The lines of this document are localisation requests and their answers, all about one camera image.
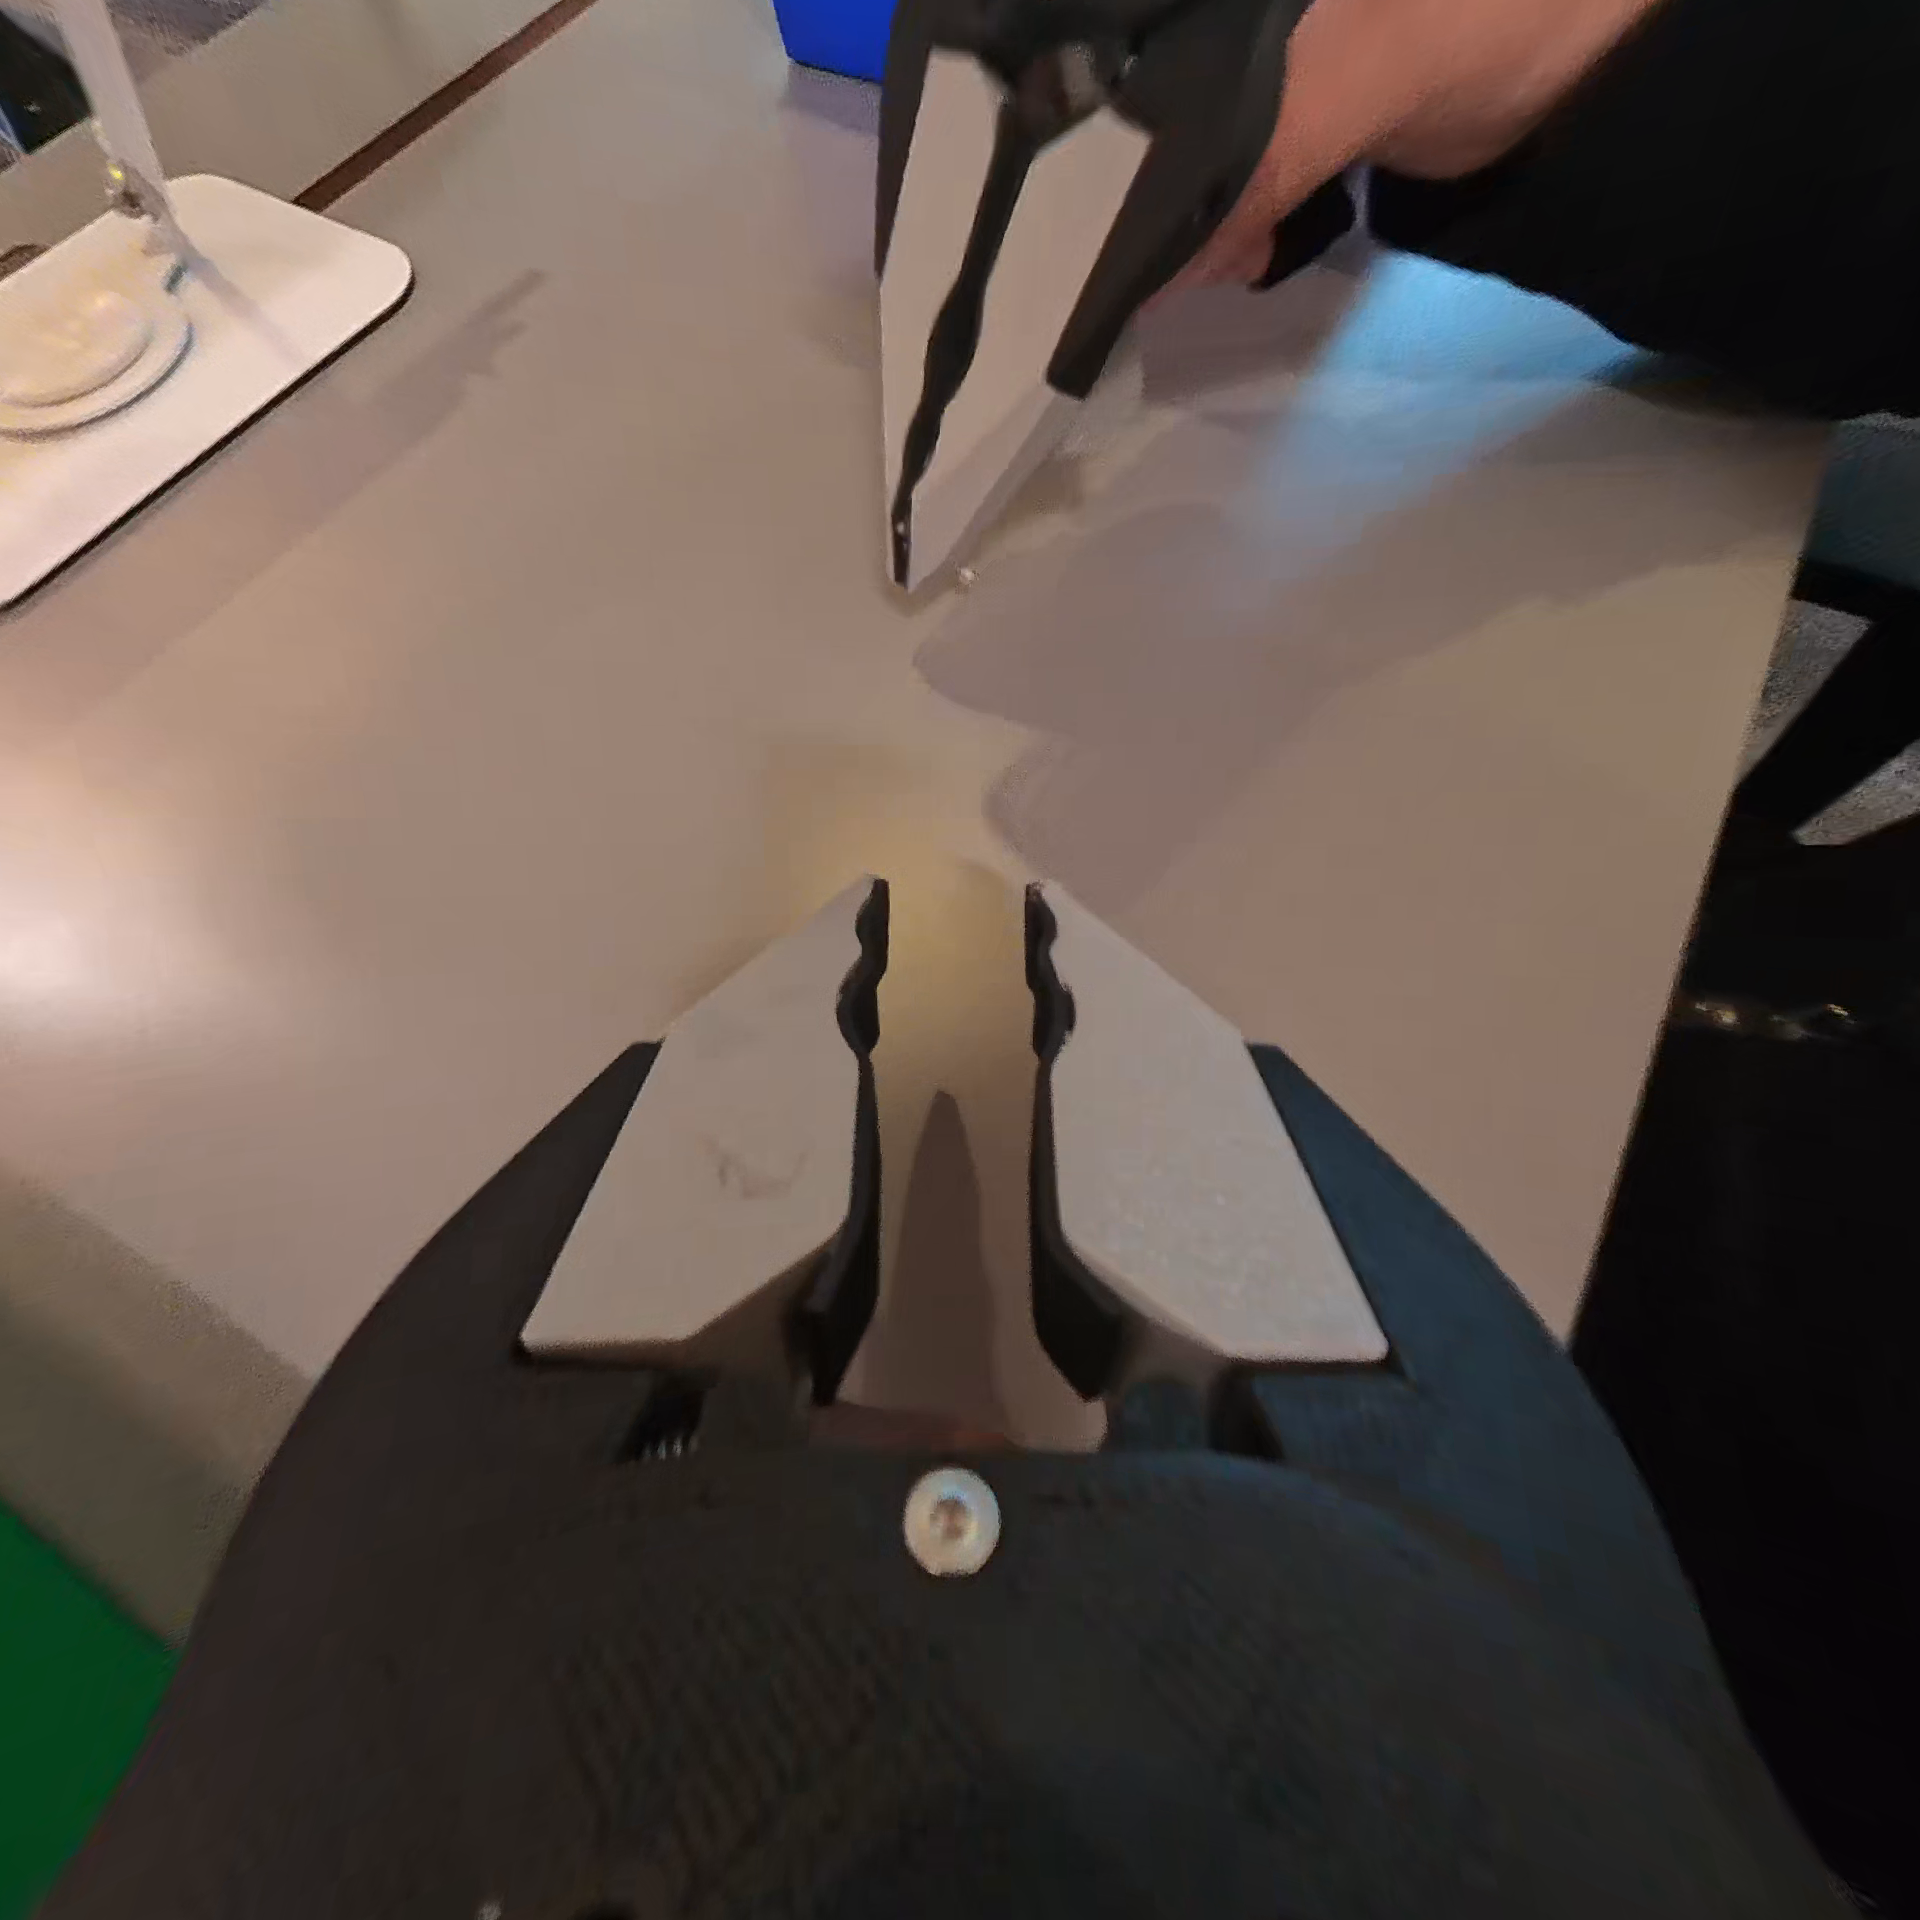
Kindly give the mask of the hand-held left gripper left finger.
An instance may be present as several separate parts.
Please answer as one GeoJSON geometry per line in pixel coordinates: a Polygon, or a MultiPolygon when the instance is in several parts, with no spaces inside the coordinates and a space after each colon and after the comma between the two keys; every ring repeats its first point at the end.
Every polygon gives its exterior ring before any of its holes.
{"type": "Polygon", "coordinates": [[[525,1354],[837,1398],[879,1303],[889,910],[852,881],[665,1030],[525,1354]]]}

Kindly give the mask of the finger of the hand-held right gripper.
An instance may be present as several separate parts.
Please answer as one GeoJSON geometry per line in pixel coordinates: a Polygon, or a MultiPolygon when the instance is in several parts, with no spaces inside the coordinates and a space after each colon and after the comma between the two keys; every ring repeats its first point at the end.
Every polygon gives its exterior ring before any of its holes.
{"type": "Polygon", "coordinates": [[[1061,440],[1049,364],[1144,163],[1084,45],[1003,81],[928,50],[879,269],[886,547],[893,588],[963,562],[1061,440]]]}
{"type": "Polygon", "coordinates": [[[1262,154],[1262,85],[1123,89],[1121,131],[1144,134],[1045,378],[1087,400],[1132,318],[1211,240],[1262,154]]]}

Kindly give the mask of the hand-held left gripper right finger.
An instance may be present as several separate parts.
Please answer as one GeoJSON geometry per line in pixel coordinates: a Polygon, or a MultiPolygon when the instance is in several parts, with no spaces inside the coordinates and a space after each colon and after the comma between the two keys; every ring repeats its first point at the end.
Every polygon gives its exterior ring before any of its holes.
{"type": "Polygon", "coordinates": [[[1032,1324],[1079,1400],[1392,1345],[1248,1038],[1063,888],[1021,901],[1032,1324]]]}

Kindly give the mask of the person's right forearm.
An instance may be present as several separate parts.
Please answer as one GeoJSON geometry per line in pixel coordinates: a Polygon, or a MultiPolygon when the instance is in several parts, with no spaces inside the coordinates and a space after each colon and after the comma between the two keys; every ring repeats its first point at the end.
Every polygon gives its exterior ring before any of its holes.
{"type": "Polygon", "coordinates": [[[1657,3],[1496,163],[1374,169],[1369,221],[1765,401],[1916,419],[1916,3],[1657,3]]]}

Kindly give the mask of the person's right hand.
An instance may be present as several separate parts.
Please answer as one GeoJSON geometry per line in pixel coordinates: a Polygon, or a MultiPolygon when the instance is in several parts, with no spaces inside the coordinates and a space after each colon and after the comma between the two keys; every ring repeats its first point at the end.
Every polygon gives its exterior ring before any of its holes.
{"type": "Polygon", "coordinates": [[[1255,283],[1272,229],[1354,167],[1454,179],[1507,154],[1649,3],[1311,3],[1272,134],[1176,291],[1255,283]]]}

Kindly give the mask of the blue plastic bin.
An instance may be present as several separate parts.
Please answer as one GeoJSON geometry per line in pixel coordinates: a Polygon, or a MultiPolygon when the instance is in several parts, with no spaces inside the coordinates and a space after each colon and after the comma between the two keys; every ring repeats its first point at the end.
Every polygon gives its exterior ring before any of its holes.
{"type": "Polygon", "coordinates": [[[801,69],[852,81],[880,81],[897,3],[879,0],[775,0],[786,59],[801,69]]]}

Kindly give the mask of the person's dark clothed body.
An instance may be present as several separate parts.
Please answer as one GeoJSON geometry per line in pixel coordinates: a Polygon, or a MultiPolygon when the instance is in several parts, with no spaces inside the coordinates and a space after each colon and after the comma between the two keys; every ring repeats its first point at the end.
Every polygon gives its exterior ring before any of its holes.
{"type": "Polygon", "coordinates": [[[1916,1918],[1916,816],[1805,845],[1916,746],[1916,588],[1739,776],[1570,1354],[1746,1735],[1866,1918],[1916,1918]]]}

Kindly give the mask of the white display stand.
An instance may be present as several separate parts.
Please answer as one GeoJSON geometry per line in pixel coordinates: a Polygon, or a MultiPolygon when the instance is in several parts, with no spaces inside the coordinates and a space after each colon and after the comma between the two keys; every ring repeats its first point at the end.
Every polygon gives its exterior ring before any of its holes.
{"type": "Polygon", "coordinates": [[[384,240],[225,178],[168,179],[106,6],[55,3],[55,24],[100,154],[105,212],[37,259],[177,260],[192,348],[105,420],[48,440],[2,437],[2,611],[369,335],[415,283],[408,254],[384,240]]]}

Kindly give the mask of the clear round disc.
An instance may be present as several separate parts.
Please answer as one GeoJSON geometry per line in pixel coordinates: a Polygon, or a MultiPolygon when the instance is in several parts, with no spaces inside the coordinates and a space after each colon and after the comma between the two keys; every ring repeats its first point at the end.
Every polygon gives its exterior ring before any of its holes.
{"type": "Polygon", "coordinates": [[[192,348],[183,269],[37,259],[2,282],[2,437],[48,440],[156,391],[192,348]]]}

